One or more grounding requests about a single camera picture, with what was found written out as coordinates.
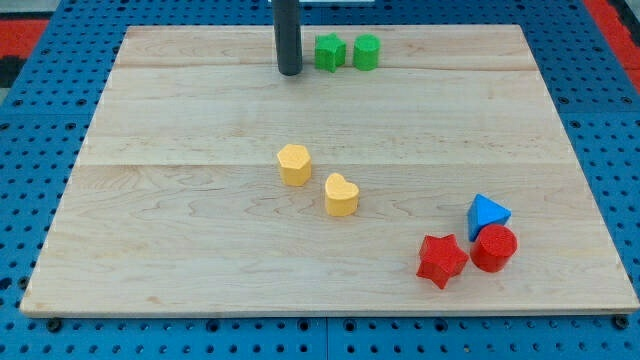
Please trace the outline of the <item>black cylindrical robot arm rod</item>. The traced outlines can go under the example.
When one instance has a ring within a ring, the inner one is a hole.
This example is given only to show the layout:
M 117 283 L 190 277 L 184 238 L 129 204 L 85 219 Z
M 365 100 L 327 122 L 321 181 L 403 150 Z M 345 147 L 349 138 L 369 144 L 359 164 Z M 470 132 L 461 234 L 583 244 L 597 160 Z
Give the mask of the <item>black cylindrical robot arm rod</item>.
M 285 76 L 302 71 L 300 3 L 298 0 L 272 0 L 273 25 L 278 70 Z

